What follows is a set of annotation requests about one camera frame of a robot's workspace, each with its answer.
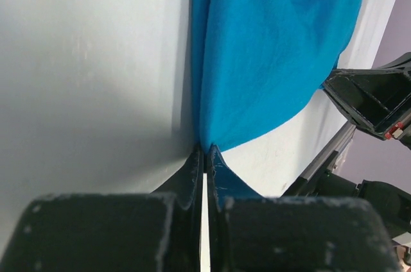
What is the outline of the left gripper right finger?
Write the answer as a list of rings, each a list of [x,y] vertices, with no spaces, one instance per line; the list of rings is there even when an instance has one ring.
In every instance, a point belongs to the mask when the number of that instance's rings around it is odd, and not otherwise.
[[[212,271],[399,271],[365,200],[255,193],[217,146],[206,157]]]

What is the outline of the blue t shirt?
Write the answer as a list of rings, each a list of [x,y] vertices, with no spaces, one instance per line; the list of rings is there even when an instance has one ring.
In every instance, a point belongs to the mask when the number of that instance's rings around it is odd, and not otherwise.
[[[222,151],[297,115],[337,65],[363,0],[192,0],[195,138]]]

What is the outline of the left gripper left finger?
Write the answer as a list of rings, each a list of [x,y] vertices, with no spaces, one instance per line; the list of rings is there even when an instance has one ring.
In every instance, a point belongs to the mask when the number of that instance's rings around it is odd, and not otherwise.
[[[199,271],[204,154],[149,194],[61,194],[33,200],[2,271]]]

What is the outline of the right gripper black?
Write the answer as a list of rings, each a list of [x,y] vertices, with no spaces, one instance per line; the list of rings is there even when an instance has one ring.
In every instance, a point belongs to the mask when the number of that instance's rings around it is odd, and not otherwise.
[[[410,53],[377,69],[335,69],[322,87],[357,130],[410,147]]]

